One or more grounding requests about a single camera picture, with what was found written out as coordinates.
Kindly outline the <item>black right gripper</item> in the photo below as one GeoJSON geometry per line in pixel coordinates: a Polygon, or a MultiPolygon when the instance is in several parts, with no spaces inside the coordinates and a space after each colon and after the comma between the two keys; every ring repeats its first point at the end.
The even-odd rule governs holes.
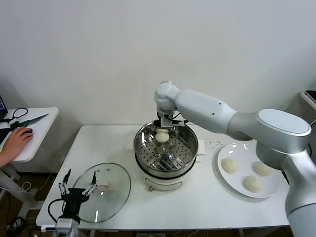
{"type": "Polygon", "coordinates": [[[154,134],[161,133],[161,128],[167,128],[169,136],[174,132],[173,111],[157,112],[160,122],[154,122],[154,134]]]}

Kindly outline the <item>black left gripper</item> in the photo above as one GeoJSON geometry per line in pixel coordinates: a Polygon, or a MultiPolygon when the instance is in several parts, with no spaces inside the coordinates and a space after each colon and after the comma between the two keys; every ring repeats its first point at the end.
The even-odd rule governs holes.
{"type": "Polygon", "coordinates": [[[62,218],[79,218],[79,211],[81,205],[87,201],[89,196],[97,188],[96,171],[93,173],[91,185],[87,189],[83,188],[69,188],[67,183],[71,175],[71,170],[64,176],[62,182],[59,182],[58,187],[61,193],[61,198],[65,202],[62,218]]]}

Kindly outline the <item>bare person hand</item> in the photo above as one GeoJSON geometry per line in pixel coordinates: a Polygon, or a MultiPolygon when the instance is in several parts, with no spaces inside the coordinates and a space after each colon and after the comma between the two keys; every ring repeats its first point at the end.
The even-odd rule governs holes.
{"type": "Polygon", "coordinates": [[[32,138],[33,132],[30,128],[14,129],[0,152],[0,165],[4,166],[16,159],[32,138]]]}

